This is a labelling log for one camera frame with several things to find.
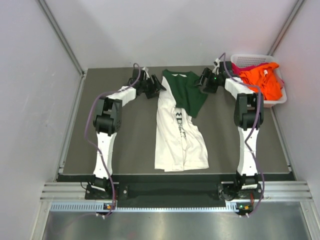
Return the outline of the left aluminium frame post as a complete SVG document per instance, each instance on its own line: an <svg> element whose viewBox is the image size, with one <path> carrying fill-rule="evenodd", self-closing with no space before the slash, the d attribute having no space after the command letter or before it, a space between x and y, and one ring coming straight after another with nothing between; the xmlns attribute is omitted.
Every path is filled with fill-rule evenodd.
<svg viewBox="0 0 320 240"><path fill-rule="evenodd" d="M72 50L65 34L63 33L62 29L60 28L55 16L53 15L49 5L45 0L36 0L36 3L39 5L40 10L45 15L46 19L48 20L53 32L57 36L59 42L62 44L63 49L65 50L66 54L68 55L69 59L71 60L73 66L77 70L77 72L83 76L85 74L85 70L81 67L74 51Z"/></svg>

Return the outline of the right aluminium frame post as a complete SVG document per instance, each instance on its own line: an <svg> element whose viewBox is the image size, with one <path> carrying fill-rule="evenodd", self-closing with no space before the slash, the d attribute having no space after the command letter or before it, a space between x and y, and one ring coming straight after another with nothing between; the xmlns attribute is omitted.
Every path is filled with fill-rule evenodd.
<svg viewBox="0 0 320 240"><path fill-rule="evenodd" d="M286 33L290 29L291 25L293 24L295 18L298 16L300 11L302 10L306 0L296 0L291 11L289 12L288 17L285 19L282 27L280 28L279 33L277 34L275 40L273 41L271 47L269 48L267 55L272 56L278 47L280 46L281 42L286 36Z"/></svg>

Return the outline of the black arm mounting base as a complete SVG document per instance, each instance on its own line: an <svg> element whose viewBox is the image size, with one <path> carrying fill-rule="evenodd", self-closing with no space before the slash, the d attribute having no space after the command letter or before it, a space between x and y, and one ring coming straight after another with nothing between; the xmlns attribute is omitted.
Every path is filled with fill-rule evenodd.
<svg viewBox="0 0 320 240"><path fill-rule="evenodd" d="M113 180L89 175L87 200L115 199L119 207L156 207L259 199L263 186L258 175L239 174L116 174Z"/></svg>

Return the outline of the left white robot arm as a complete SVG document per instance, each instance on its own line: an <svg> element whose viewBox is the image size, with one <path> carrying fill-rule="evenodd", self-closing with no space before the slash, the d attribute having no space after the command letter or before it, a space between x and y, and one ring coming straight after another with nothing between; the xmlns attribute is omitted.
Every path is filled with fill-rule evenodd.
<svg viewBox="0 0 320 240"><path fill-rule="evenodd" d="M115 139L122 124L123 107L141 94L151 99L166 90L156 75L149 74L147 67L141 68L135 63L132 77L126 85L115 91L103 92L93 101L87 120L92 120L97 143L88 138L89 122L85 126L84 138L96 150L96 163L90 187L102 198L116 200L112 158Z"/></svg>

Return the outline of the orange t-shirt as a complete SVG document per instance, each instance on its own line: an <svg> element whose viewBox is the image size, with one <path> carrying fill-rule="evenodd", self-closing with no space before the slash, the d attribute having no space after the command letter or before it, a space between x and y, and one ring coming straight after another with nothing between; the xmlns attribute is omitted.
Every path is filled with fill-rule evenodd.
<svg viewBox="0 0 320 240"><path fill-rule="evenodd" d="M274 75L274 71L278 67L279 64L276 62L267 62L266 65L242 71L239 76L256 93L258 89L253 86L258 86L265 100L278 101L283 96L281 86Z"/></svg>

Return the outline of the white plastic laundry basket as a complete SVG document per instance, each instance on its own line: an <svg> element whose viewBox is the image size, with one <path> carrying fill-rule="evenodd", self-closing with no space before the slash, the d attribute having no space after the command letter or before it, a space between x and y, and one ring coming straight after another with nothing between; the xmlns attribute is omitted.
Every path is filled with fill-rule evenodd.
<svg viewBox="0 0 320 240"><path fill-rule="evenodd" d="M259 87L264 96L264 106L271 108L287 101L285 83L280 72L278 61L271 55L233 54L230 57L233 73L249 89L258 92Z"/></svg>

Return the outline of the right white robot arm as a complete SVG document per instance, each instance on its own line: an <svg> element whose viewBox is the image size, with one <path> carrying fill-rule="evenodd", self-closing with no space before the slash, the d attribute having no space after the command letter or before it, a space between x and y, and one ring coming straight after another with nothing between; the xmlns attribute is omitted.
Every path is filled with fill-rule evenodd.
<svg viewBox="0 0 320 240"><path fill-rule="evenodd" d="M216 93L223 87L235 99L233 120L239 133L239 163L236 170L233 192L245 198L261 188L258 178L257 140L264 121L264 97L251 90L240 79L233 77L226 67L206 67L195 85L205 93Z"/></svg>

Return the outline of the white and green t-shirt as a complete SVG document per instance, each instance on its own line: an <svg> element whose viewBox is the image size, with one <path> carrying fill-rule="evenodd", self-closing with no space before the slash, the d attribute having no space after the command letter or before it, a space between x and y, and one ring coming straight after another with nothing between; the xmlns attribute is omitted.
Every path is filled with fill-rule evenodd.
<svg viewBox="0 0 320 240"><path fill-rule="evenodd" d="M192 72L162 71L165 91L159 93L156 111L154 168L183 172L209 168L208 150L202 133L193 124L208 95Z"/></svg>

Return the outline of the pink t-shirt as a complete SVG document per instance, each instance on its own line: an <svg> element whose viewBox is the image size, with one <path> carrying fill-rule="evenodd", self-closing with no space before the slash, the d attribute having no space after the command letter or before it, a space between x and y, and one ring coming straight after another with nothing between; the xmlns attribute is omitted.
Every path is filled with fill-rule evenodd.
<svg viewBox="0 0 320 240"><path fill-rule="evenodd" d="M264 62L264 63L261 63L259 65L251 65L251 66L246 66L246 67L238 67L237 65L235 65L234 63L232 63L232 71L234 74L236 75L239 75L240 72L243 72L243 71L250 71L254 68L257 68L257 67L260 67L260 66L263 66L263 65L266 65L267 62ZM274 75L275 75L275 78L276 80L278 81L278 83L280 84L280 87L281 89L285 86L285 82L282 80L282 78L280 77L280 75L274 71Z"/></svg>

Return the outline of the aluminium frame post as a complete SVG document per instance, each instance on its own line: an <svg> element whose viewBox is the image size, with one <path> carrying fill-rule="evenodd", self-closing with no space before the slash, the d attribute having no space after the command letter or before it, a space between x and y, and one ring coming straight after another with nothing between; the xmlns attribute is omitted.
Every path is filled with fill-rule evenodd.
<svg viewBox="0 0 320 240"><path fill-rule="evenodd" d="M286 33L290 29L291 25L293 24L295 18L298 16L300 11L302 10L306 0L296 0L291 11L289 12L288 17L285 19L282 27L280 28L279 33L277 34L275 40L273 41L271 47L269 48L267 55L272 56L278 47L280 46L281 42L286 36Z"/></svg>
<svg viewBox="0 0 320 240"><path fill-rule="evenodd" d="M39 5L40 10L45 15L46 19L48 20L53 32L57 36L59 42L62 44L63 49L65 50L66 54L68 55L69 59L71 60L73 66L77 70L77 72L83 76L85 74L85 70L81 67L74 51L72 50L65 34L63 33L62 29L60 28L55 16L53 15L49 5L45 0L36 0L36 3Z"/></svg>

